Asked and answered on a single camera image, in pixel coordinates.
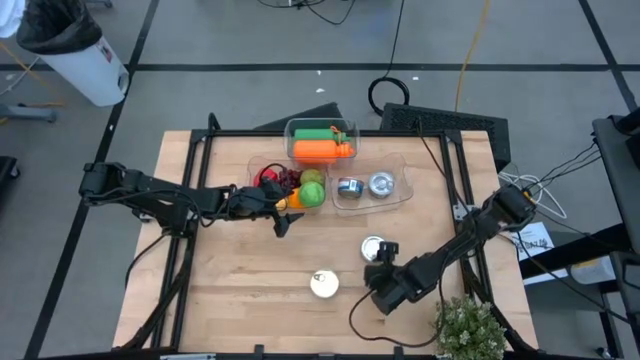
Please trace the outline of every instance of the black trash bag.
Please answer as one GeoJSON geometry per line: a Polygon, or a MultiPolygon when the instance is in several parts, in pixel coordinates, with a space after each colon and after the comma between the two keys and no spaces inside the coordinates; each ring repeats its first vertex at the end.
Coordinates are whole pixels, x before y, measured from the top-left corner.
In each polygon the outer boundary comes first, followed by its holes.
{"type": "Polygon", "coordinates": [[[101,37],[102,29],[81,0],[30,0],[16,40],[33,53],[57,55],[84,50],[101,37]]]}

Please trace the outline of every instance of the clear plastic container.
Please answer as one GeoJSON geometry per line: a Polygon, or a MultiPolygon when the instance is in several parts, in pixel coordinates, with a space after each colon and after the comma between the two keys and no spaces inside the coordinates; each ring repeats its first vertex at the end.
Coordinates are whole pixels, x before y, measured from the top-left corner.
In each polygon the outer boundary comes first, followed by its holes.
{"type": "MultiPolygon", "coordinates": [[[[247,172],[248,172],[248,178],[247,178],[247,185],[248,186],[254,186],[254,179],[259,176],[260,172],[262,172],[262,169],[264,169],[265,167],[267,167],[270,164],[280,164],[284,167],[286,167],[287,169],[293,169],[293,170],[306,170],[306,169],[318,169],[322,172],[322,174],[324,175],[324,190],[325,190],[325,197],[324,197],[324,202],[321,205],[318,206],[314,206],[314,207],[304,207],[304,208],[298,208],[298,207],[290,207],[289,204],[287,203],[287,207],[286,209],[282,210],[281,212],[285,212],[285,213],[297,213],[297,212],[304,212],[304,213],[308,213],[308,214],[317,214],[320,213],[320,209],[325,207],[325,206],[331,206],[331,192],[329,191],[329,177],[327,174],[327,169],[326,166],[322,166],[322,165],[311,165],[311,164],[298,164],[292,160],[280,160],[280,159],[266,159],[262,156],[255,156],[252,157],[249,160],[249,164],[247,167],[247,172]]],[[[278,169],[277,167],[273,167],[272,170],[274,172],[279,173],[280,169],[278,169]]]]}
{"type": "Polygon", "coordinates": [[[284,129],[284,148],[299,164],[345,166],[358,154],[360,130],[346,119],[291,119],[284,129]],[[309,137],[308,130],[328,135],[309,137]]]}
{"type": "Polygon", "coordinates": [[[406,168],[407,163],[399,153],[391,153],[377,159],[357,160],[348,168],[330,167],[329,182],[336,213],[340,216],[353,216],[397,209],[404,201],[413,197],[413,187],[407,178],[406,168]],[[368,187],[369,178],[378,172],[387,172],[393,176],[393,191],[385,198],[374,196],[368,187]],[[340,178],[345,177],[364,182],[360,198],[350,199],[338,193],[338,182],[340,178]]]}

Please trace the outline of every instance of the potted plant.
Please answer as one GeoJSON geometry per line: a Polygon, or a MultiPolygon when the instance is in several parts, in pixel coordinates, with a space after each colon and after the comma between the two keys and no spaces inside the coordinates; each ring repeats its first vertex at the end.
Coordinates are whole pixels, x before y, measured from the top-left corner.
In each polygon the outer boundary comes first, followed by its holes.
{"type": "MultiPolygon", "coordinates": [[[[438,317],[442,312],[438,304],[438,317]]],[[[468,297],[445,301],[444,324],[438,351],[453,360],[499,360],[506,348],[505,329],[490,312],[491,304],[476,304],[468,297]]]]}

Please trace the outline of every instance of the white trash bin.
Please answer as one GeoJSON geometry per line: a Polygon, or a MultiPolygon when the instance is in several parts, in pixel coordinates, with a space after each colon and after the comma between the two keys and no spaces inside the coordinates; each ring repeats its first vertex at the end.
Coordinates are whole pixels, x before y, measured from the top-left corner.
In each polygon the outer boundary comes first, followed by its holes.
{"type": "Polygon", "coordinates": [[[129,73],[84,0],[29,0],[16,40],[95,105],[114,105],[124,99],[129,73]]]}
{"type": "Polygon", "coordinates": [[[96,106],[119,103],[129,87],[129,72],[104,36],[78,52],[40,57],[96,106]]]}

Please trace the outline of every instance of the yellow cable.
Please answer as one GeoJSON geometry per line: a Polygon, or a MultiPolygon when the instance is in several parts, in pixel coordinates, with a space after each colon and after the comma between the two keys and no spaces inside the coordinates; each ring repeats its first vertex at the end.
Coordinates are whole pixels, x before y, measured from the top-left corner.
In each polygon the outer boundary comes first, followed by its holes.
{"type": "Polygon", "coordinates": [[[464,63],[462,64],[462,69],[460,69],[460,77],[458,78],[458,89],[456,90],[456,105],[454,107],[455,112],[458,112],[458,102],[460,101],[460,93],[462,92],[462,82],[464,78],[464,72],[465,70],[467,70],[467,65],[469,64],[469,61],[471,61],[471,54],[473,54],[473,50],[476,48],[476,44],[478,43],[478,39],[480,38],[480,34],[482,33],[482,28],[484,27],[484,23],[487,20],[487,14],[489,14],[490,4],[491,4],[491,0],[484,0],[484,8],[482,9],[482,16],[480,17],[480,23],[478,24],[476,33],[473,35],[473,41],[471,42],[471,47],[467,52],[467,57],[464,59],[464,63]]]}
{"type": "Polygon", "coordinates": [[[60,99],[60,102],[49,102],[49,103],[44,103],[44,104],[32,104],[29,106],[32,107],[52,107],[52,106],[64,106],[65,101],[62,99],[62,96],[60,96],[53,87],[51,87],[46,81],[44,81],[44,79],[42,79],[38,74],[36,74],[34,71],[31,71],[31,69],[29,69],[29,67],[27,65],[25,65],[11,50],[9,50],[9,48],[7,48],[7,46],[0,41],[0,47],[7,53],[9,54],[9,56],[11,56],[13,58],[13,60],[18,63],[18,65],[20,65],[20,67],[22,67],[24,69],[24,71],[27,72],[27,74],[29,74],[29,76],[33,77],[34,79],[38,80],[38,82],[40,82],[40,84],[42,86],[44,86],[45,88],[47,88],[47,90],[49,90],[52,94],[54,94],[55,97],[57,97],[58,99],[60,99]]]}

